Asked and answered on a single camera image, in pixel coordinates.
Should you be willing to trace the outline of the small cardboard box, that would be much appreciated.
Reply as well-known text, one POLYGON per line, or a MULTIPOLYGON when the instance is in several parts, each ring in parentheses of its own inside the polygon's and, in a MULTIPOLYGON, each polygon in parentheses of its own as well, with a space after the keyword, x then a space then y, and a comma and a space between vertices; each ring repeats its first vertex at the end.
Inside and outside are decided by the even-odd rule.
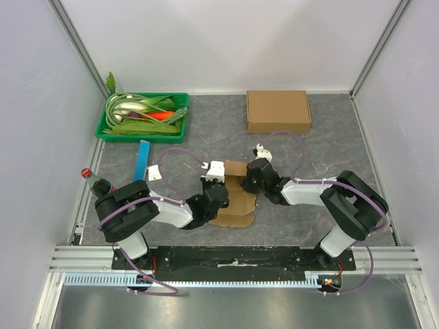
POLYGON ((229 204, 227 208, 219 209, 216 218, 209 223, 227 228, 246 228, 254 221, 257 200, 255 194, 245 192, 242 186, 247 163, 225 160, 224 167, 229 204))

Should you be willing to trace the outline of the small white plastic packet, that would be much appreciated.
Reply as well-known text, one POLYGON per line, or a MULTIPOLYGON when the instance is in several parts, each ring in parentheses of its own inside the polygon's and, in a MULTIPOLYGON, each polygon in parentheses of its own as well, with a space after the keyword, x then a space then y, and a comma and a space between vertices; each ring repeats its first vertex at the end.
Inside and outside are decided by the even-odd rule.
POLYGON ((162 175, 160 173, 159 167, 157 164, 151 165, 147 168, 147 180, 148 181, 156 181, 161 180, 162 175))

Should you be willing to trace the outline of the large cardboard box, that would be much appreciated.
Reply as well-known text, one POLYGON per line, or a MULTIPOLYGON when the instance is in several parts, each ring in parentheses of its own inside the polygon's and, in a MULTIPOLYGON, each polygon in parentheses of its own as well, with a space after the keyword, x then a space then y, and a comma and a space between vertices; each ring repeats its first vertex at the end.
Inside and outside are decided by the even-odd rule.
POLYGON ((311 128, 311 111, 303 90, 249 90, 246 93, 249 134, 288 131, 306 134, 311 128))

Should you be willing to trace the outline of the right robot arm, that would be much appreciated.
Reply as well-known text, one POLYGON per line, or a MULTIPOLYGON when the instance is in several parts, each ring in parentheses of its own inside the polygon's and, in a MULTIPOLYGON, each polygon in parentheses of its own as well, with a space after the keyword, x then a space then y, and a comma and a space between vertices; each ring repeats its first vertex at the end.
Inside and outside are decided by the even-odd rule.
POLYGON ((351 245, 365 240, 388 222, 388 204, 352 171, 343 171, 335 178, 303 180, 281 177, 265 158, 247 165, 242 183, 246 192, 263 193, 273 204, 301 204, 325 207, 336 222, 315 246, 315 264, 331 269, 339 256, 351 245))

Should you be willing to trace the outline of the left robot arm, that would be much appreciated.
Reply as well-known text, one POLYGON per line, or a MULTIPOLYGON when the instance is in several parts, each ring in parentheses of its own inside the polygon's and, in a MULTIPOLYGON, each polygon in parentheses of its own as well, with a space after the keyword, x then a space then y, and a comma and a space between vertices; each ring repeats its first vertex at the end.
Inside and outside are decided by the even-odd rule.
POLYGON ((215 219, 220 209, 228 207, 224 178, 200 178, 202 193, 179 202, 150 190, 137 180, 95 201, 98 230, 106 242, 118 245, 135 269, 150 263, 147 241, 141 233, 150 222, 166 223, 182 230, 193 230, 215 219))

